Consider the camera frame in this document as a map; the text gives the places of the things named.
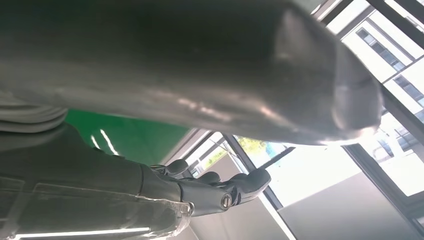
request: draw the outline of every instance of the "white wall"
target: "white wall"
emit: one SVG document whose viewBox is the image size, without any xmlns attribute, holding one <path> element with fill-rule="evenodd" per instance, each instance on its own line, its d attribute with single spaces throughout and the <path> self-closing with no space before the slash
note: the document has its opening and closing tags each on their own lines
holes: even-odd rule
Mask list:
<svg viewBox="0 0 424 240">
<path fill-rule="evenodd" d="M 363 173 L 280 214 L 298 240 L 422 240 Z"/>
<path fill-rule="evenodd" d="M 217 172 L 223 181 L 240 173 L 228 155 L 208 171 Z M 288 240 L 260 199 L 224 213 L 194 217 L 190 226 L 199 240 Z"/>
</svg>

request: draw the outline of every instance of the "fluorescent light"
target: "fluorescent light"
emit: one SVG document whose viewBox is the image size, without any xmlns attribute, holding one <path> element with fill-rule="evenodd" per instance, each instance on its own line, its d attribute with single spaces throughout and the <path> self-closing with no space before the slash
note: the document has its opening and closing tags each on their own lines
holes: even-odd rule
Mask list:
<svg viewBox="0 0 424 240">
<path fill-rule="evenodd" d="M 96 139 L 94 138 L 94 136 L 93 136 L 93 135 L 91 135 L 91 141 L 93 142 L 93 144 L 94 144 L 94 146 L 95 146 L 96 148 L 100 149 L 100 147 L 99 147 L 99 145 L 97 144 L 97 141 L 96 141 Z"/>
<path fill-rule="evenodd" d="M 150 227 L 99 230 L 99 231 L 70 231 L 70 232 L 49 232 L 49 233 L 29 233 L 17 234 L 13 240 L 21 238 L 41 238 L 41 237 L 62 237 L 62 236 L 81 236 L 81 235 L 99 235 L 99 234 L 119 234 L 119 233 L 134 233 L 134 232 L 150 232 Z"/>
<path fill-rule="evenodd" d="M 100 129 L 100 133 L 103 135 L 103 138 L 106 140 L 107 145 L 109 146 L 112 153 L 115 154 L 115 155 L 119 155 L 119 153 L 115 150 L 114 146 L 112 145 L 112 142 L 109 139 L 108 135 L 106 135 L 106 132 L 103 131 L 103 129 Z"/>
</svg>

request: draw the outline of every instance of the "gray cable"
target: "gray cable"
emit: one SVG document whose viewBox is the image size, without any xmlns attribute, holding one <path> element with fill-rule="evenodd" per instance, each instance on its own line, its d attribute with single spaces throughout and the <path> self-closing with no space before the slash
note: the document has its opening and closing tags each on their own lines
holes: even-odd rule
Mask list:
<svg viewBox="0 0 424 240">
<path fill-rule="evenodd" d="M 59 126 L 67 113 L 63 107 L 29 105 L 0 92 L 0 132 L 44 132 Z"/>
</svg>

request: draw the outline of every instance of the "gray metal surface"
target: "gray metal surface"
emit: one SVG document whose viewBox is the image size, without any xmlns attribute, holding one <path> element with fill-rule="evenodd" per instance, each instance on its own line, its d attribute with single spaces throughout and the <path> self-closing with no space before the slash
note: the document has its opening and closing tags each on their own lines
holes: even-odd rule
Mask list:
<svg viewBox="0 0 424 240">
<path fill-rule="evenodd" d="M 32 104 L 309 145 L 380 123 L 373 77 L 286 0 L 16 0 L 0 22 L 0 90 Z"/>
<path fill-rule="evenodd" d="M 278 212 L 298 240 L 422 240 L 363 173 Z"/>
</svg>

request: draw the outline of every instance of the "glass pane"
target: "glass pane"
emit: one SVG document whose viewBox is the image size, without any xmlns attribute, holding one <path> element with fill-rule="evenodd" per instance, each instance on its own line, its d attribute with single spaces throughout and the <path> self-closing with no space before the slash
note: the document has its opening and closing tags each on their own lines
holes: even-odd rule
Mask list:
<svg viewBox="0 0 424 240">
<path fill-rule="evenodd" d="M 220 132 L 215 132 L 190 156 L 187 156 L 186 162 L 190 166 L 188 170 L 193 174 L 193 177 L 201 175 L 228 154 L 225 144 L 223 135 Z"/>
<path fill-rule="evenodd" d="M 405 195 L 424 191 L 424 146 L 389 112 L 374 138 L 360 144 Z"/>
<path fill-rule="evenodd" d="M 418 29 L 424 25 L 394 0 L 385 2 Z M 354 0 L 327 28 L 424 123 L 424 50 L 366 0 Z M 374 38 L 365 40 L 365 34 Z M 424 191 L 424 146 L 389 112 L 373 138 L 361 145 L 407 195 Z"/>
<path fill-rule="evenodd" d="M 300 201 L 361 172 L 338 146 L 300 146 L 266 169 L 283 206 Z"/>
<path fill-rule="evenodd" d="M 385 2 L 416 26 L 424 27 L 394 0 Z M 327 27 L 413 114 L 424 109 L 420 101 L 424 93 L 424 50 L 366 0 L 354 0 Z M 369 44 L 362 32 L 372 36 L 375 42 Z M 406 84 L 393 80 L 399 76 Z"/>
<path fill-rule="evenodd" d="M 283 143 L 256 140 L 244 136 L 235 136 L 235 138 L 257 168 L 289 148 Z"/>
</svg>

